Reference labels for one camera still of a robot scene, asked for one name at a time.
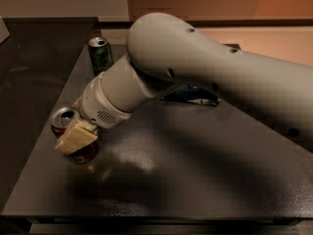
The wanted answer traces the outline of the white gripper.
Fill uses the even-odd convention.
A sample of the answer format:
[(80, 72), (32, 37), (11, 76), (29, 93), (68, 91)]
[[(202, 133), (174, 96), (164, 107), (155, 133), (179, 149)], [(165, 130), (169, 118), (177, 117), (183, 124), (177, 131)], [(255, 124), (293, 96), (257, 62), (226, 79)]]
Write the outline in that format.
[(104, 75), (105, 73), (101, 72), (91, 80), (81, 96), (72, 104), (84, 119), (77, 118), (69, 123), (65, 133), (57, 139), (57, 151), (70, 155), (98, 138), (97, 125), (111, 129), (130, 119), (131, 114), (117, 108), (107, 96), (102, 83)]

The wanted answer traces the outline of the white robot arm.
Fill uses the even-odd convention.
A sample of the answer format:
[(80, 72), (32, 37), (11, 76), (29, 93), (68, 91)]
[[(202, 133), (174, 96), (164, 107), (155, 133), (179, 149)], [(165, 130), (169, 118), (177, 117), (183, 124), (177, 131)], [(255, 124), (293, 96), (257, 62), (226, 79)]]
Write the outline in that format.
[(70, 155), (90, 145), (98, 128), (119, 125), (182, 83), (209, 90), (304, 149), (312, 148), (313, 68), (222, 45), (164, 13), (139, 18), (129, 29), (126, 48), (77, 99), (78, 115), (56, 150)]

